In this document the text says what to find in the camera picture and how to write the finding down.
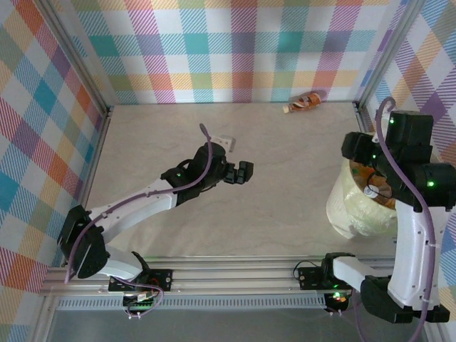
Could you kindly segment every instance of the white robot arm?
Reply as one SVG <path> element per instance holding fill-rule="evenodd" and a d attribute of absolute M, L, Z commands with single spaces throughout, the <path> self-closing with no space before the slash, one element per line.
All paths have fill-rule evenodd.
<path fill-rule="evenodd" d="M 385 99 L 379 113 L 387 100 L 394 102 Z M 333 253 L 322 262 L 323 276 L 329 285 L 341 280 L 352 286 L 369 313 L 391 323 L 410 323 L 413 317 L 446 322 L 450 317 L 440 305 L 437 275 L 443 233 L 456 204 L 456 169 L 430 162 L 432 127 L 431 115 L 396 110 L 380 144 L 371 135 L 349 133 L 342 146 L 344 157 L 388 179 L 398 216 L 395 266 L 391 276 L 381 277 L 352 254 Z"/>
<path fill-rule="evenodd" d="M 81 279 L 100 273 L 149 284 L 147 264 L 138 253 L 122 252 L 107 243 L 134 224 L 196 198 L 220 181 L 240 185 L 248 182 L 253 169 L 253 163 L 245 161 L 236 169 L 227 162 L 225 149 L 208 141 L 193 159 L 184 160 L 125 199 L 91 211 L 80 205 L 74 207 L 58 238 L 68 268 Z"/>

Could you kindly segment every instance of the plaid wall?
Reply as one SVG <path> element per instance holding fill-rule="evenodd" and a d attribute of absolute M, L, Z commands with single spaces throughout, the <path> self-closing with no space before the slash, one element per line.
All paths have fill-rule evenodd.
<path fill-rule="evenodd" d="M 386 31 L 386 33 L 382 39 L 382 42 L 378 46 L 377 51 L 375 52 L 374 58 L 370 62 L 369 69 L 363 78 L 363 82 L 361 83 L 361 86 L 359 87 L 358 92 L 356 93 L 355 100 L 359 100 L 360 97 L 363 95 L 363 92 L 366 89 L 366 85 L 368 84 L 369 80 L 371 79 L 372 72 L 377 67 L 378 62 L 380 61 L 380 58 L 383 55 L 383 52 L 385 52 L 385 48 L 386 48 L 386 46 L 388 46 L 388 43 L 391 40 L 391 36 L 393 35 L 394 30 L 396 30 L 399 20 L 402 18 L 405 8 L 407 7 L 407 5 L 409 3 L 410 3 L 410 0 L 401 0 L 400 1 L 400 5 L 394 14 L 393 20 L 391 20 L 388 30 Z"/>
<path fill-rule="evenodd" d="M 370 114 L 393 96 L 397 107 L 431 114 L 440 157 L 456 165 L 456 0 L 428 0 L 383 77 Z M 456 214 L 442 246 L 441 297 L 452 312 L 456 333 Z"/>
<path fill-rule="evenodd" d="M 373 42 L 381 42 L 374 37 L 386 9 L 400 3 L 54 1 L 88 68 L 121 104 L 286 102 L 310 90 L 353 100 L 378 49 Z M 78 36 L 72 26 L 81 25 Z"/>
<path fill-rule="evenodd" d="M 23 341 L 101 114 L 32 0 L 0 1 L 0 341 Z"/>

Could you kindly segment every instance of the orange bottle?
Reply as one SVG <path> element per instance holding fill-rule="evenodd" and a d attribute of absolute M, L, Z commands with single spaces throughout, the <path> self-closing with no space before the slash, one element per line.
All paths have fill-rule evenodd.
<path fill-rule="evenodd" d="M 284 106 L 284 113 L 298 112 L 318 107 L 321 104 L 320 95 L 317 93 L 309 94 L 299 98 L 296 102 Z"/>

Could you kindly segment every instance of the bottle cap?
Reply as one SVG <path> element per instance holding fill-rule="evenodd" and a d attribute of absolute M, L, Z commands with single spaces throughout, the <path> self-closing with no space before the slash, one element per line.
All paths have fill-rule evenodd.
<path fill-rule="evenodd" d="M 378 188 L 375 185 L 370 185 L 364 188 L 364 194 L 370 198 L 376 198 L 378 196 Z"/>

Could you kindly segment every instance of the purple cable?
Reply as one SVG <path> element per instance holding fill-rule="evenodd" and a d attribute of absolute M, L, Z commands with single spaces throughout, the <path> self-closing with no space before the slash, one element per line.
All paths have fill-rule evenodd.
<path fill-rule="evenodd" d="M 117 278 L 115 276 L 113 278 L 118 280 L 118 281 L 120 281 L 120 282 L 122 282 L 122 283 L 124 283 L 124 284 L 130 285 L 130 286 L 148 287 L 149 289 L 157 290 L 157 291 L 160 292 L 159 299 L 157 301 L 154 299 L 154 305 L 150 309 L 148 309 L 148 310 L 146 310 L 146 311 L 144 311 L 142 313 L 138 313 L 137 314 L 138 318 L 142 318 L 143 316 L 145 316 L 148 313 L 150 313 L 152 310 L 156 309 L 157 306 L 159 306 L 162 303 L 162 301 L 163 301 L 163 299 L 165 297 L 165 292 L 159 286 L 149 285 L 149 284 L 136 284 L 136 283 L 132 283 L 131 281 L 128 281 L 128 280 Z M 129 317 L 133 317 L 132 313 L 130 312 L 130 308 L 129 307 L 127 307 L 127 314 L 128 314 Z"/>
<path fill-rule="evenodd" d="M 196 184 L 198 184 L 199 182 L 201 182 L 203 180 L 204 177 L 206 177 L 207 173 L 209 172 L 209 169 L 211 167 L 211 164 L 212 164 L 212 143 L 211 143 L 211 137 L 209 135 L 209 133 L 207 132 L 207 129 L 206 127 L 200 123 L 199 124 L 199 128 L 201 129 L 202 133 L 204 134 L 204 136 L 207 138 L 207 149 L 208 149 L 208 154 L 207 154 L 207 164 L 206 164 L 206 168 L 204 169 L 203 173 L 196 179 L 194 180 L 193 182 L 187 184 L 187 185 L 183 185 L 181 187 L 174 187 L 174 188 L 171 188 L 171 189 L 166 189 L 166 190 L 155 190 L 155 191 L 152 191 L 152 192 L 149 192 L 148 194 L 146 193 L 142 193 L 142 194 L 137 194 L 137 195 L 134 195 L 132 197 L 129 197 L 127 199 L 124 199 L 122 202 L 119 202 L 117 203 L 116 205 L 113 205 L 111 208 L 109 208 L 108 210 L 106 210 L 106 214 L 112 214 L 114 212 L 114 210 L 122 207 L 123 205 L 127 204 L 127 203 L 130 203 L 132 201 L 135 201 L 137 200 L 138 198 L 143 198 L 143 197 L 149 197 L 149 196 L 153 196 L 153 195 L 163 195 L 163 194 L 169 194 L 171 192 L 179 192 L 179 191 L 183 191 L 183 190 L 186 190 L 190 187 L 193 187 L 195 186 Z M 79 244 L 81 243 L 81 240 L 83 239 L 83 236 L 84 234 L 98 221 L 100 221 L 101 219 L 103 218 L 103 215 L 100 214 L 98 215 L 95 219 L 93 219 L 92 221 L 89 222 L 89 224 L 87 224 L 87 226 L 85 226 L 85 228 L 81 231 L 81 233 L 78 235 L 78 237 L 76 238 L 76 240 L 74 241 L 74 244 L 73 244 L 73 248 L 71 248 L 71 252 L 70 252 L 70 256 L 68 258 L 68 265 L 67 265 L 67 269 L 66 269 L 66 274 L 65 274 L 65 284 L 67 284 L 70 280 L 71 280 L 71 269 L 72 269 L 72 266 L 73 266 L 73 262 L 74 262 L 74 258 L 75 258 L 75 254 L 76 254 L 76 250 L 77 248 L 79 247 Z"/>
<path fill-rule="evenodd" d="M 399 176 L 399 178 L 407 185 L 407 187 L 410 189 L 410 191 L 415 195 L 417 198 L 418 202 L 421 204 L 421 207 L 423 208 L 423 214 L 425 215 L 426 219 L 426 232 L 427 232 L 427 239 L 429 240 L 429 244 L 427 245 L 428 247 L 431 248 L 430 253 L 429 253 L 429 269 L 427 270 L 427 276 L 426 276 L 426 289 L 425 293 L 423 296 L 423 307 L 421 311 L 421 316 L 420 316 L 420 321 L 418 322 L 418 326 L 413 333 L 413 335 L 410 337 L 409 342 L 414 342 L 416 341 L 421 334 L 421 331 L 423 329 L 423 326 L 426 322 L 426 316 L 428 314 L 428 309 L 429 309 L 429 299 L 430 299 L 430 293 L 432 291 L 432 280 L 434 278 L 434 268 L 435 268 L 435 232 L 434 232 L 434 223 L 432 222 L 432 215 L 430 213 L 429 207 L 426 204 L 425 199 L 423 196 L 420 194 L 418 189 L 413 185 L 413 183 L 407 178 L 405 173 L 400 169 L 399 165 L 397 162 L 394 160 L 393 156 L 391 155 L 388 147 L 386 146 L 385 138 L 383 137 L 383 132 L 382 132 L 382 114 L 383 111 L 385 110 L 386 103 L 391 102 L 391 106 L 389 107 L 389 111 L 392 111 L 393 108 L 396 105 L 396 101 L 394 98 L 387 97 L 385 100 L 382 101 L 380 104 L 380 107 L 378 108 L 377 115 L 375 116 L 375 123 L 377 125 L 377 136 L 378 136 L 378 143 L 382 147 L 383 154 L 385 155 L 386 159 L 390 163 L 391 167 L 394 169 L 396 174 Z M 356 316 L 356 323 L 358 326 L 358 333 L 362 341 L 366 341 L 365 336 L 363 335 L 363 332 L 361 330 L 361 325 L 358 317 L 358 310 L 356 309 L 355 305 L 356 300 L 353 302 L 353 307 L 355 308 L 355 316 Z"/>

